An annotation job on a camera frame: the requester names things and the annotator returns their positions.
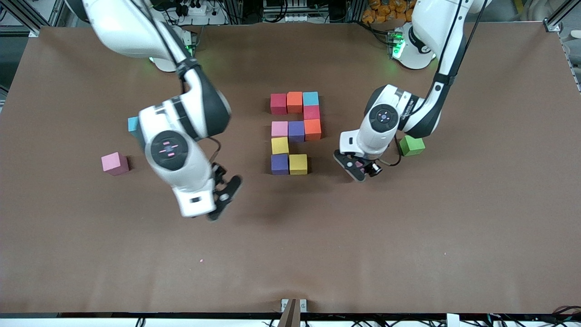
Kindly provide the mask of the orange snack bags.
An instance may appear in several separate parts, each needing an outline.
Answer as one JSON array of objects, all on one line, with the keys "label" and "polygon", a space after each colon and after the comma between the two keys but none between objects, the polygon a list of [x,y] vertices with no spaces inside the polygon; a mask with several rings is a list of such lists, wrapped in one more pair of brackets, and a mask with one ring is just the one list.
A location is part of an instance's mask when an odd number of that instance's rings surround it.
[{"label": "orange snack bags", "polygon": [[364,24],[380,24],[391,20],[412,21],[417,0],[367,0],[361,16]]}]

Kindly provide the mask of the white electronics box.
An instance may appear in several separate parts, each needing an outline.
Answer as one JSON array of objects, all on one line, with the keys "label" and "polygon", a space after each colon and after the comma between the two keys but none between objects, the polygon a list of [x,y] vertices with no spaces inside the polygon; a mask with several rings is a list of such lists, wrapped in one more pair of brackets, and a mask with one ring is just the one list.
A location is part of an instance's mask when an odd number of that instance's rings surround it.
[{"label": "white electronics box", "polygon": [[263,0],[262,20],[268,23],[305,22],[309,0]]}]

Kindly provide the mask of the brown table cover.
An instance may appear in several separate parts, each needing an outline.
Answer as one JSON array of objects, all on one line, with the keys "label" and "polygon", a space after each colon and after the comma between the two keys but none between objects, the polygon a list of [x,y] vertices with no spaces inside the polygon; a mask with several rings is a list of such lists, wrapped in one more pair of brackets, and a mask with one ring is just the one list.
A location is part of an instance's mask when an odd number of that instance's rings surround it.
[{"label": "brown table cover", "polygon": [[[127,119],[174,74],[89,28],[28,40],[0,114],[0,312],[550,314],[581,306],[581,94],[558,35],[484,23],[426,149],[363,183],[334,160],[374,89],[424,96],[356,25],[205,28],[197,58],[231,104],[217,161],[243,184],[183,218]],[[270,94],[317,91],[307,175],[271,173]],[[129,172],[100,158],[119,152]]]}]

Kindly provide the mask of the green foam cube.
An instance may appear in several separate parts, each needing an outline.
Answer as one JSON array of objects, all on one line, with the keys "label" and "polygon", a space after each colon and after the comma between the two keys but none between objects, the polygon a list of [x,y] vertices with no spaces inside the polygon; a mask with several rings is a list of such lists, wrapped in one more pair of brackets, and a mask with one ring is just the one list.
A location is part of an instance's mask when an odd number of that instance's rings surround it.
[{"label": "green foam cube", "polygon": [[418,155],[426,149],[422,138],[413,138],[411,136],[404,136],[399,141],[399,149],[403,157],[410,157]]}]

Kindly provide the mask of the white power strip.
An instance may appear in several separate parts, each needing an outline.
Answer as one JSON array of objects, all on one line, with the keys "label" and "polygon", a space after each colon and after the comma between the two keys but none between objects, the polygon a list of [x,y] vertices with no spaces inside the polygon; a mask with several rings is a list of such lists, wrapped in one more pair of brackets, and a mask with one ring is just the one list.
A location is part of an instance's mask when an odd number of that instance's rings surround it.
[{"label": "white power strip", "polygon": [[178,17],[206,16],[209,10],[207,0],[172,0]]}]

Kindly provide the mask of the wooden strip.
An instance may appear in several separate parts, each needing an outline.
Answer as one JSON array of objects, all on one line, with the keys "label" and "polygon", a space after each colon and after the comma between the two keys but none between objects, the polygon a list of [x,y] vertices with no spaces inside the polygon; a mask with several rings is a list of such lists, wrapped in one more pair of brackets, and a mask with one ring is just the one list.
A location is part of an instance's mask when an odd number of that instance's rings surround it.
[{"label": "wooden strip", "polygon": [[277,327],[300,327],[299,300],[293,298],[287,301]]}]

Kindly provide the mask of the metal table edge bracket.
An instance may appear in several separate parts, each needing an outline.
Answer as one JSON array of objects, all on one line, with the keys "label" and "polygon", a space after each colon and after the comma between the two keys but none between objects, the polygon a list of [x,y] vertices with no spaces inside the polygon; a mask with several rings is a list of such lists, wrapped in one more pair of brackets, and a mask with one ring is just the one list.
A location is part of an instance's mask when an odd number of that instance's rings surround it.
[{"label": "metal table edge bracket", "polygon": [[287,299],[287,298],[281,300],[280,312],[283,312],[288,306],[288,304],[290,304],[293,300],[295,301],[295,307],[299,307],[301,314],[309,312],[308,302],[306,299]]}]

